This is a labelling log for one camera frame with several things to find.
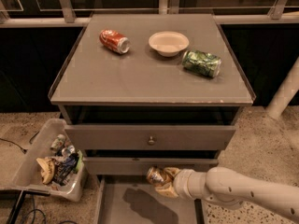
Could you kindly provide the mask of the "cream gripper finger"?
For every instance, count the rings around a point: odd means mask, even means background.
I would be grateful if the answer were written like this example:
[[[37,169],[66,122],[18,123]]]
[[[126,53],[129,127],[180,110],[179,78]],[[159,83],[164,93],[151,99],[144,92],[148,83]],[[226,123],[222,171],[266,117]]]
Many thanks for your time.
[[[165,167],[164,171],[171,177],[175,177],[180,172],[180,169],[177,167]]]
[[[156,187],[155,190],[162,196],[168,198],[177,198],[178,194],[171,183],[164,184],[161,187]]]

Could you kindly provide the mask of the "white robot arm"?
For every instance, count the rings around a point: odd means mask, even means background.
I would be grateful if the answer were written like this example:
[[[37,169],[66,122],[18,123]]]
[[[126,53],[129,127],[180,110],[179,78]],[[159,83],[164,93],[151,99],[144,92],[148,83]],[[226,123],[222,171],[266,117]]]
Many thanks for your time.
[[[255,203],[293,222],[299,221],[299,188],[247,177],[224,167],[208,172],[153,167],[148,181],[165,197],[203,200],[236,209],[243,202]]]

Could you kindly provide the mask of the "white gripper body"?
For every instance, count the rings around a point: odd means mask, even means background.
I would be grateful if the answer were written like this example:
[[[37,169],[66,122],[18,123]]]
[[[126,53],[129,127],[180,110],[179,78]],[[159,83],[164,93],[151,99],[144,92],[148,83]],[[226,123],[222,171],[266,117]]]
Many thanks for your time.
[[[204,199],[206,197],[206,173],[191,169],[181,170],[173,182],[179,198],[186,200]]]

